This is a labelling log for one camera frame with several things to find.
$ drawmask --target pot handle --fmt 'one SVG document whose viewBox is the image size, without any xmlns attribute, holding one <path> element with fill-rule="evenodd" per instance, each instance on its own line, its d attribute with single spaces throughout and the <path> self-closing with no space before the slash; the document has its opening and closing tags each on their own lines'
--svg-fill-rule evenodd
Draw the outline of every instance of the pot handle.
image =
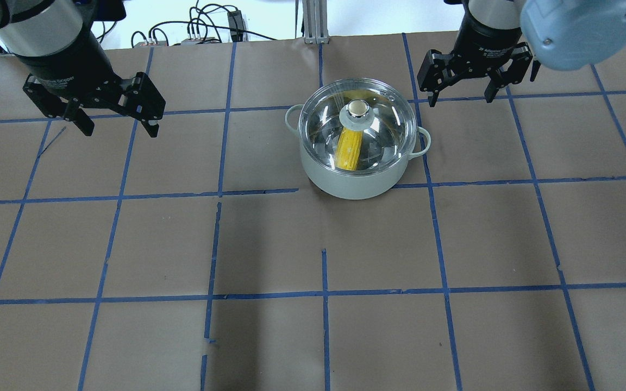
<svg viewBox="0 0 626 391">
<path fill-rule="evenodd" d="M 286 110 L 286 114 L 284 116 L 284 123 L 286 124 L 286 127 L 288 127 L 288 129 L 291 131 L 291 133 L 293 133 L 293 135 L 296 136 L 296 137 L 298 137 L 298 129 L 296 129 L 295 127 L 291 126 L 291 124 L 289 123 L 289 116 L 294 111 L 300 110 L 300 109 L 303 109 L 303 104 L 294 104 L 293 106 L 289 107 L 288 110 Z"/>
<path fill-rule="evenodd" d="M 429 132 L 421 126 L 417 126 L 417 131 L 424 136 L 424 140 L 427 142 L 427 146 L 425 146 L 424 149 L 422 149 L 418 153 L 410 153 L 410 158 L 408 160 L 414 159 L 427 153 L 427 151 L 429 151 L 429 147 L 431 146 L 431 136 L 429 135 Z"/>
</svg>

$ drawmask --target glass lid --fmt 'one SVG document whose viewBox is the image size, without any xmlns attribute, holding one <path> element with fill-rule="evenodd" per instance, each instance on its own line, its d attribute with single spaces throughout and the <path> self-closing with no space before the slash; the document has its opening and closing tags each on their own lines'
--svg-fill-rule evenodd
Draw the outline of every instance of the glass lid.
<svg viewBox="0 0 626 391">
<path fill-rule="evenodd" d="M 306 151 L 346 175 L 378 173 L 415 146 L 415 114 L 382 81 L 344 79 L 324 86 L 303 106 L 299 127 Z"/>
</svg>

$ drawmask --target table surface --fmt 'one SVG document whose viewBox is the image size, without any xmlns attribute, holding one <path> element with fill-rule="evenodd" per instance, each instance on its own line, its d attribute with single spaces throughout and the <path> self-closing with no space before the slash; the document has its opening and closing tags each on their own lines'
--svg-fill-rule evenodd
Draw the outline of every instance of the table surface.
<svg viewBox="0 0 626 391">
<path fill-rule="evenodd" d="M 0 389 L 626 389 L 626 49 L 435 108 L 455 32 L 107 52 L 159 137 L 24 96 L 0 57 Z M 318 190 L 283 116 L 398 89 L 433 137 L 395 188 Z"/>
</svg>

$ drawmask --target white pot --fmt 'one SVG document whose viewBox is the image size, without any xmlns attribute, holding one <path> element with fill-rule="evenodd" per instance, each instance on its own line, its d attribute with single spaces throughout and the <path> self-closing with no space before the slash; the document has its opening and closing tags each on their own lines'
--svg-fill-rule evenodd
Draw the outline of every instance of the white pot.
<svg viewBox="0 0 626 391">
<path fill-rule="evenodd" d="M 367 81 L 370 79 L 354 79 L 354 81 L 360 80 Z M 385 84 L 382 85 L 386 87 L 386 89 L 392 90 L 392 93 L 399 94 L 399 92 L 395 91 L 392 87 Z M 429 135 L 429 132 L 422 127 L 415 126 L 416 122 L 414 119 L 414 112 L 411 109 L 408 109 L 403 111 L 403 113 L 405 113 L 406 116 L 411 115 L 411 118 L 408 118 L 408 121 L 400 121 L 400 119 L 398 119 L 398 122 L 402 122 L 403 124 L 407 124 L 408 127 L 411 127 L 409 129 L 404 129 L 405 135 L 411 137 L 411 140 L 406 140 L 403 143 L 403 148 L 408 150 L 398 151 L 397 154 L 393 156 L 392 161 L 385 161 L 379 170 L 370 169 L 365 171 L 347 171 L 331 167 L 328 164 L 325 164 L 319 156 L 316 156 L 316 154 L 312 152 L 312 149 L 306 147 L 308 138 L 306 137 L 306 129 L 304 129 L 306 125 L 303 120 L 303 112 L 299 117 L 298 128 L 291 126 L 289 122 L 289 117 L 293 114 L 293 112 L 304 109 L 305 106 L 315 104 L 315 102 L 311 103 L 311 100 L 314 97 L 316 97 L 315 94 L 311 97 L 311 99 L 309 99 L 308 102 L 306 102 L 305 105 L 297 104 L 296 106 L 288 109 L 286 111 L 285 124 L 286 127 L 288 127 L 289 130 L 291 130 L 291 132 L 294 133 L 301 141 L 301 163 L 303 164 L 303 168 L 306 171 L 308 178 L 310 178 L 310 180 L 313 181 L 313 183 L 315 183 L 315 185 L 321 190 L 325 191 L 325 193 L 348 200 L 362 200 L 384 193 L 394 186 L 398 180 L 400 180 L 403 173 L 405 173 L 408 161 L 427 153 L 431 145 L 431 136 Z M 406 100 L 402 99 L 399 101 L 400 104 L 404 103 L 407 105 Z M 398 111 L 393 109 L 393 113 L 395 113 L 396 116 Z M 418 153 L 413 153 L 412 149 L 415 146 L 419 134 L 424 136 L 427 146 L 425 146 L 425 148 Z"/>
</svg>

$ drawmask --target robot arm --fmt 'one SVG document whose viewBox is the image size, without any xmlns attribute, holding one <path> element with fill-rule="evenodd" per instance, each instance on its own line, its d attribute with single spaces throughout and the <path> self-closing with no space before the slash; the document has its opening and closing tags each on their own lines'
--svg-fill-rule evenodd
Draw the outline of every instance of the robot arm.
<svg viewBox="0 0 626 391">
<path fill-rule="evenodd" d="M 596 64 L 626 45 L 626 0 L 445 0 L 465 8 L 454 49 L 429 50 L 417 74 L 434 106 L 439 93 L 463 79 L 489 77 L 485 99 L 519 84 L 534 59 L 540 65 L 576 70 Z M 519 42 L 522 33 L 527 42 Z M 509 68 L 502 67 L 509 61 Z"/>
<path fill-rule="evenodd" d="M 90 32 L 91 15 L 84 20 L 71 0 L 2 0 L 0 15 L 7 14 L 0 38 L 30 70 L 23 90 L 45 116 L 74 122 L 90 136 L 94 125 L 84 108 L 112 109 L 157 136 L 166 100 L 144 72 L 122 79 L 112 71 Z"/>
</svg>

